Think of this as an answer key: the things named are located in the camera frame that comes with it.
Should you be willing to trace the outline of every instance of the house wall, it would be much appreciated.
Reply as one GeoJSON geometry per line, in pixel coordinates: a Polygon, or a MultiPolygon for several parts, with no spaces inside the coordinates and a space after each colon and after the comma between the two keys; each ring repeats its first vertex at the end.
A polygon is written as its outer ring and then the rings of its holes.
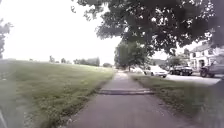
{"type": "Polygon", "coordinates": [[[211,65],[211,63],[216,60],[216,57],[219,56],[220,54],[224,54],[224,49],[220,48],[215,48],[212,50],[212,54],[209,54],[209,49],[206,49],[201,52],[195,52],[196,57],[193,57],[194,53],[190,53],[190,66],[198,71],[201,67],[200,61],[204,61],[204,65],[208,66],[211,65]]]}

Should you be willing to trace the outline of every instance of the parked car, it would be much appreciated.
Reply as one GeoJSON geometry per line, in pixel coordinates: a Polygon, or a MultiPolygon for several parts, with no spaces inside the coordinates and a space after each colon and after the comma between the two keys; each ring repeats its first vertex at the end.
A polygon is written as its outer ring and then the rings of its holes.
{"type": "Polygon", "coordinates": [[[144,71],[139,67],[131,67],[130,71],[133,73],[144,74],[144,71]]]}
{"type": "Polygon", "coordinates": [[[201,77],[215,77],[216,74],[224,74],[224,64],[212,64],[210,66],[204,66],[200,69],[201,77]]]}
{"type": "Polygon", "coordinates": [[[193,69],[189,66],[174,66],[170,69],[171,75],[191,76],[193,69]]]}
{"type": "Polygon", "coordinates": [[[151,76],[162,76],[163,78],[166,78],[168,72],[166,70],[163,70],[159,66],[149,66],[144,70],[145,75],[151,75],[151,76]]]}

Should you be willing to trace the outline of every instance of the green lawn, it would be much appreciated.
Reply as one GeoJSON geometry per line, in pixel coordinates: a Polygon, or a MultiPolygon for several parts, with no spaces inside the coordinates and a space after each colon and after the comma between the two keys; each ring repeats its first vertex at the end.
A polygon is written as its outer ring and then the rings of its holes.
{"type": "Polygon", "coordinates": [[[150,88],[155,95],[170,105],[176,112],[189,118],[195,117],[209,96],[209,89],[196,83],[176,82],[162,78],[130,75],[143,87],[150,88]]]}
{"type": "Polygon", "coordinates": [[[27,127],[41,128],[63,123],[64,117],[82,108],[114,74],[112,69],[92,66],[22,61],[0,63],[0,72],[6,78],[0,80],[0,102],[5,102],[0,109],[6,120],[16,118],[7,115],[8,109],[20,108],[23,112],[16,111],[17,118],[25,115],[27,127]]]}

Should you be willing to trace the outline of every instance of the curb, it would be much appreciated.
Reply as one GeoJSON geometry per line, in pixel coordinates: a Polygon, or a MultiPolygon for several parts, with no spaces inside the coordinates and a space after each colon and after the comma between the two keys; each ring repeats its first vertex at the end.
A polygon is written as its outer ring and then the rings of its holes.
{"type": "Polygon", "coordinates": [[[141,90],[100,90],[97,92],[100,95],[150,95],[154,94],[148,89],[141,90]]]}

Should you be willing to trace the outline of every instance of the sky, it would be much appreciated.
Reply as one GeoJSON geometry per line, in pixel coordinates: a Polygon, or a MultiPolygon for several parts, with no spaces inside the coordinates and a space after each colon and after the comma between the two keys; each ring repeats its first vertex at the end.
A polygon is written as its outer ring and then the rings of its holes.
{"type": "MultiPolygon", "coordinates": [[[[51,55],[72,61],[99,57],[101,64],[113,64],[121,39],[97,38],[95,28],[102,19],[86,21],[83,14],[87,8],[75,5],[76,13],[72,13],[71,5],[71,0],[2,0],[0,18],[14,26],[6,39],[4,58],[48,61],[51,55]]],[[[153,58],[166,59],[167,55],[157,52],[153,58]]]]}

